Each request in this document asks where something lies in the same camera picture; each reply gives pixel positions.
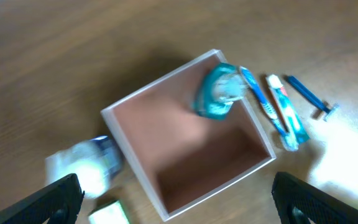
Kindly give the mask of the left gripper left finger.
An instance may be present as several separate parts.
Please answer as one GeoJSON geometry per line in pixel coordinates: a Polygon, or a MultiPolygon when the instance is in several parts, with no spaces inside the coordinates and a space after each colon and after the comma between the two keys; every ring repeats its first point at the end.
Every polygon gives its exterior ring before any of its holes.
{"type": "Polygon", "coordinates": [[[0,211],[0,224],[75,223],[85,192],[78,176],[68,174],[0,211]]]}

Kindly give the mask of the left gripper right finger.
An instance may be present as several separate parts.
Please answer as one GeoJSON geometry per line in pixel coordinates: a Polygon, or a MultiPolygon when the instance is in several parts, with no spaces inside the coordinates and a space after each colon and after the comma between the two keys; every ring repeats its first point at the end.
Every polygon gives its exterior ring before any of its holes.
{"type": "Polygon", "coordinates": [[[358,209],[287,172],[276,173],[272,196],[282,223],[358,223],[358,209]]]}

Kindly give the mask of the blue white toothbrush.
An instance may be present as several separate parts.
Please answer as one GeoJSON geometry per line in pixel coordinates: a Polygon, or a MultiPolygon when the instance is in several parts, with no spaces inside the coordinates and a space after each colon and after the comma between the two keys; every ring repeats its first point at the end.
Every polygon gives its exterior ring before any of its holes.
{"type": "Polygon", "coordinates": [[[258,99],[260,105],[262,106],[262,109],[265,111],[265,114],[275,126],[275,129],[279,133],[285,149],[288,151],[297,151],[298,143],[295,140],[294,135],[287,132],[282,126],[275,109],[273,108],[269,100],[265,97],[253,74],[247,68],[242,66],[238,66],[238,70],[240,74],[245,78],[245,81],[250,86],[250,89],[254,92],[254,95],[258,99]]]}

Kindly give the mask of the clear blue spray bottle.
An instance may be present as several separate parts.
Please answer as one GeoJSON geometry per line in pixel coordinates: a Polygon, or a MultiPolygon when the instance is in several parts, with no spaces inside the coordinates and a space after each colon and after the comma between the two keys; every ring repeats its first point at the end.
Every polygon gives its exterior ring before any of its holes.
{"type": "Polygon", "coordinates": [[[123,159],[116,143],[108,136],[98,136],[48,156],[46,183],[76,174],[85,197],[94,199],[110,189],[112,179],[122,167],[123,159]]]}

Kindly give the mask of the teal toothpaste tube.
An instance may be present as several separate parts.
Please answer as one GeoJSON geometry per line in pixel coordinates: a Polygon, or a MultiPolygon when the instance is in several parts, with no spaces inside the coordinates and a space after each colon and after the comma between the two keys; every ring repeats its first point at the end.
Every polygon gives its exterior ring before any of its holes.
{"type": "Polygon", "coordinates": [[[266,80],[283,117],[284,123],[289,130],[290,136],[295,138],[297,145],[307,142],[310,137],[304,129],[300,117],[290,101],[283,83],[280,81],[279,77],[274,74],[268,75],[266,80]]]}

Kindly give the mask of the teal mouthwash bottle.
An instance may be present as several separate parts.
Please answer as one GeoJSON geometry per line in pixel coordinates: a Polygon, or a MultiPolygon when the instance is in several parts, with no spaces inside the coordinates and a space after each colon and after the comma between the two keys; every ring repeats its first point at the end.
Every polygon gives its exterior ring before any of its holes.
{"type": "Polygon", "coordinates": [[[203,78],[193,108],[204,118],[224,120],[233,104],[245,97],[247,89],[238,66],[219,63],[203,78]]]}

